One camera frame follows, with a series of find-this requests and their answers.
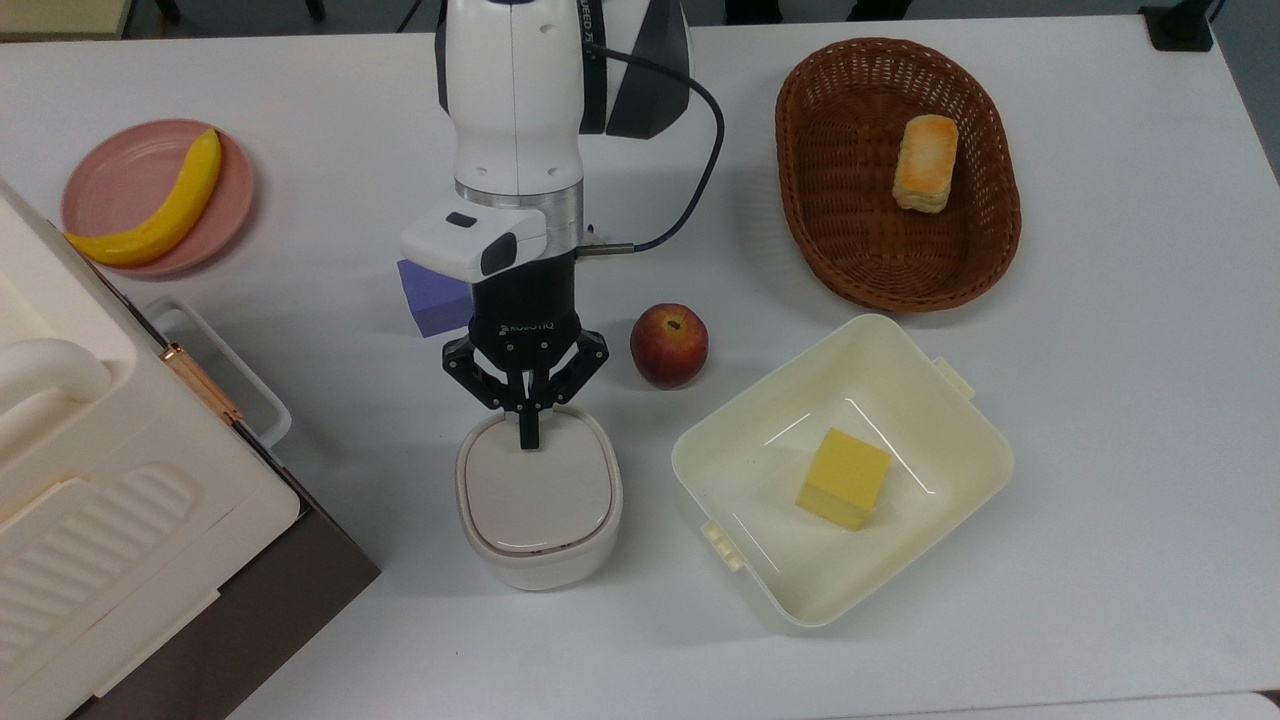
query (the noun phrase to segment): toy banana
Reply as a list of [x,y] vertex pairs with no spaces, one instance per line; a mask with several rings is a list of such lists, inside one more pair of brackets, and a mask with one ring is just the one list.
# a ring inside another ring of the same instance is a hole
[[191,143],[178,179],[160,209],[138,225],[97,237],[64,233],[77,250],[104,265],[141,265],[173,250],[200,219],[218,184],[223,146],[209,128]]

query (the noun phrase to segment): bread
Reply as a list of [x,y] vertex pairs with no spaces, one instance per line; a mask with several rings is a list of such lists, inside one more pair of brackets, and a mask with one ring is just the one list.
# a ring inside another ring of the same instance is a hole
[[893,173],[899,208],[941,213],[947,206],[959,138],[951,118],[920,115],[906,123]]

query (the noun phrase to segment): red apple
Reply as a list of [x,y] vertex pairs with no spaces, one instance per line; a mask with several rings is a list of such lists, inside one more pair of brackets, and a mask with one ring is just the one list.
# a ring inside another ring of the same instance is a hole
[[654,305],[631,328],[631,359],[644,379],[675,389],[707,363],[707,325],[684,305]]

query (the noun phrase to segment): wicker basket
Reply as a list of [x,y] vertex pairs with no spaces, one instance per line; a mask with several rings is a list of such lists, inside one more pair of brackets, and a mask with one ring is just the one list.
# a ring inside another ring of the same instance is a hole
[[[951,196],[902,210],[893,170],[906,122],[960,131]],[[777,104],[778,173],[791,234],[833,292],[874,310],[963,305],[1009,268],[1021,213],[1005,128],[973,77],[905,40],[856,38],[796,65]]]

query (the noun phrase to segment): purple block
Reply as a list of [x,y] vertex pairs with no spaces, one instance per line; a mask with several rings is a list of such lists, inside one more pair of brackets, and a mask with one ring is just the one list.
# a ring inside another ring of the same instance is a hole
[[462,328],[471,322],[471,287],[467,283],[408,260],[401,260],[396,266],[401,272],[408,310],[422,337]]

